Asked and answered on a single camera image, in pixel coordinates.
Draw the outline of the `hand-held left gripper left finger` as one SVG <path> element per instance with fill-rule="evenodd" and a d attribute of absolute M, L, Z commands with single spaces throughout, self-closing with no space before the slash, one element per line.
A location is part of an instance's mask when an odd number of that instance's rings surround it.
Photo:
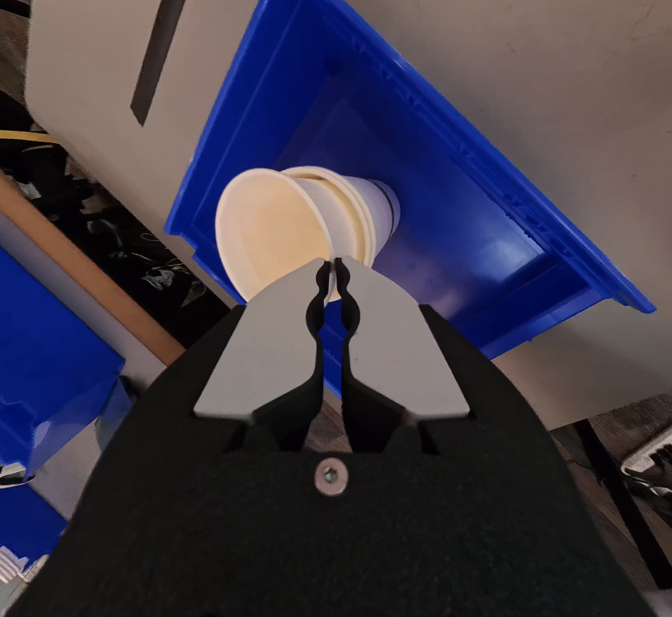
<path fill-rule="evenodd" d="M 330 262 L 316 258 L 249 300 L 195 416 L 264 426 L 282 450 L 302 449 L 323 406 L 319 331 L 329 299 Z"/>

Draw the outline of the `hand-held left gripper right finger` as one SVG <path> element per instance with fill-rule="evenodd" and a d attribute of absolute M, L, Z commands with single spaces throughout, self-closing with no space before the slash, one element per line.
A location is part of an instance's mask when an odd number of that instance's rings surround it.
<path fill-rule="evenodd" d="M 382 452 L 403 426 L 465 419 L 470 407 L 416 300 L 353 258 L 335 261 L 342 415 L 354 452 Z"/>

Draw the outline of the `white paper cup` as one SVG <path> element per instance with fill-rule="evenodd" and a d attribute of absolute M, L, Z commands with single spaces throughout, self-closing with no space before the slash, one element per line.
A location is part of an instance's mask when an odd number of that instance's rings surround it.
<path fill-rule="evenodd" d="M 316 258 L 335 259 L 314 203 L 296 181 L 273 169 L 250 169 L 228 183 L 215 234 L 224 270 L 244 301 Z"/>
<path fill-rule="evenodd" d="M 307 193 L 326 225 L 332 258 L 350 256 L 368 261 L 370 236 L 364 212 L 345 180 L 322 168 L 290 168 L 283 175 L 293 179 Z"/>
<path fill-rule="evenodd" d="M 340 209 L 343 216 L 343 229 L 348 244 L 335 247 L 337 256 L 350 255 L 365 266 L 371 267 L 376 256 L 378 235 L 375 232 L 373 211 L 366 201 L 366 196 L 374 190 L 379 194 L 373 183 L 357 177 L 341 176 L 336 172 L 319 167 L 310 167 L 313 179 Z"/>
<path fill-rule="evenodd" d="M 400 202 L 387 184 L 375 179 L 341 176 L 331 171 L 329 181 L 346 197 L 364 235 L 361 262 L 371 268 L 378 254 L 397 230 Z"/>

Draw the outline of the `blue plastic bin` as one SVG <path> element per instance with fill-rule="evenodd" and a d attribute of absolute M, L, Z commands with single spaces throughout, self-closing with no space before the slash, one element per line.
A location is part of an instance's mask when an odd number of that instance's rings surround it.
<path fill-rule="evenodd" d="M 1 464 L 32 476 L 104 410 L 124 359 L 1 250 Z"/>
<path fill-rule="evenodd" d="M 653 303 L 344 0 L 259 0 L 164 231 L 238 301 L 216 207 L 245 170 L 316 166 L 400 202 L 374 269 L 490 359 L 604 300 Z"/>
<path fill-rule="evenodd" d="M 29 558 L 28 568 L 53 552 L 67 521 L 31 487 L 1 489 L 1 547 Z"/>

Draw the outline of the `stack of white paper cups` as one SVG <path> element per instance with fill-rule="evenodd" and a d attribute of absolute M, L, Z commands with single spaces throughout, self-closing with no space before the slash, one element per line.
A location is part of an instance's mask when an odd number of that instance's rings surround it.
<path fill-rule="evenodd" d="M 6 546 L 1 547 L 1 582 L 25 581 L 29 558 L 17 556 Z"/>

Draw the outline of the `dark patterned cloth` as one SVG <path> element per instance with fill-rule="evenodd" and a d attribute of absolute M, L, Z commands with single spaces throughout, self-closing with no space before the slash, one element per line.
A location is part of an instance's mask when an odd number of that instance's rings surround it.
<path fill-rule="evenodd" d="M 66 172 L 67 152 L 1 92 L 1 173 L 184 348 L 229 308 L 97 183 Z"/>

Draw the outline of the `white power strip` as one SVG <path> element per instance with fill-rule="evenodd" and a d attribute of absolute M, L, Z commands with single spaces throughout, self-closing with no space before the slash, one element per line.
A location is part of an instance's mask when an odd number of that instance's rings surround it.
<path fill-rule="evenodd" d="M 627 455 L 620 464 L 620 470 L 625 475 L 644 475 L 662 465 L 664 456 L 661 453 L 671 454 L 671 426 L 661 430 Z"/>

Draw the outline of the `black table leg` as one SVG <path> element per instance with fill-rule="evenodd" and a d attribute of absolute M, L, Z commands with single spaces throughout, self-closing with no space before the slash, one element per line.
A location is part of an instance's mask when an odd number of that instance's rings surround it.
<path fill-rule="evenodd" d="M 658 589 L 671 589 L 671 563 L 632 498 L 623 473 L 601 444 L 588 420 L 577 421 L 573 427 L 596 478 L 609 493 Z"/>

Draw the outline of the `black tape strip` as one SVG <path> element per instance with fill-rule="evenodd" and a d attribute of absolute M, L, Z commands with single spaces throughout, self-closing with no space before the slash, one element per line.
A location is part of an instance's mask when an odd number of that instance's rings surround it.
<path fill-rule="evenodd" d="M 147 122 L 185 2 L 186 0 L 159 2 L 130 102 L 130 109 L 140 126 Z"/>

